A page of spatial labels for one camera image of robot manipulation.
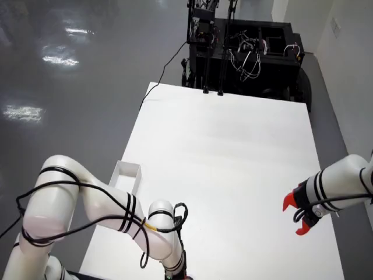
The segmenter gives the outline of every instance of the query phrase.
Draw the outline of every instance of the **white table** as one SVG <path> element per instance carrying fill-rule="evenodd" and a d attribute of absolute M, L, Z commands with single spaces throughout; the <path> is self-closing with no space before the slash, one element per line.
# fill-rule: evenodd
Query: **white table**
<path fill-rule="evenodd" d="M 122 158 L 138 163 L 145 213 L 159 198 L 187 204 L 182 230 L 194 280 L 343 279 L 330 216 L 297 236 L 283 198 L 319 171 L 306 106 L 160 85 L 136 120 Z M 127 234 L 96 227 L 80 273 L 163 279 Z"/>

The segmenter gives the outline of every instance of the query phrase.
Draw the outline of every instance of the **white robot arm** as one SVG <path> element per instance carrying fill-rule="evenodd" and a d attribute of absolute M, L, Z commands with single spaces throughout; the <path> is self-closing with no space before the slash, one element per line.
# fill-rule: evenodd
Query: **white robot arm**
<path fill-rule="evenodd" d="M 321 217 L 367 199 L 373 199 L 373 153 L 368 163 L 361 156 L 349 155 L 300 183 L 285 199 L 298 208 L 294 222 L 302 220 L 298 235 L 306 234 Z"/>
<path fill-rule="evenodd" d="M 184 218 L 175 225 L 172 205 L 168 201 L 155 201 L 146 220 L 134 195 L 105 185 L 75 160 L 58 155 L 45 161 L 35 188 L 17 198 L 23 227 L 6 266 L 4 280 L 41 280 L 48 273 L 51 274 L 48 280 L 60 279 L 62 273 L 65 276 L 62 279 L 75 279 L 48 254 L 54 241 L 76 232 L 69 231 L 69 227 L 79 193 L 91 225 L 98 223 L 134 239 L 144 252 L 142 268 L 150 256 L 162 262 L 169 279 L 180 274 L 184 278 L 186 257 L 177 230 L 185 222 L 186 208 Z M 24 211 L 20 200 L 30 194 L 33 195 Z"/>

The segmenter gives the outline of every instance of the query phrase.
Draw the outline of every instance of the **gray floor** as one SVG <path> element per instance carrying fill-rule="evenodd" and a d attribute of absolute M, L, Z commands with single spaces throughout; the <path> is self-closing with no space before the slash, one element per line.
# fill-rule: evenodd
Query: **gray floor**
<path fill-rule="evenodd" d="M 263 11 L 252 19 L 268 20 L 268 8 Z M 17 217 L 15 197 L 34 186 L 51 155 L 71 156 L 109 181 L 149 82 L 185 41 L 186 16 L 186 1 L 0 0 L 0 231 Z M 187 55 L 184 47 L 164 83 L 180 84 Z M 304 69 L 325 168 L 346 156 L 346 147 L 313 55 L 305 57 Z M 86 221 L 80 203 L 72 227 Z M 333 224 L 346 279 L 370 279 L 373 233 L 364 207 L 342 211 Z M 0 275 L 18 231 L 0 240 Z M 53 255 L 78 271 L 92 232 L 57 243 Z"/>

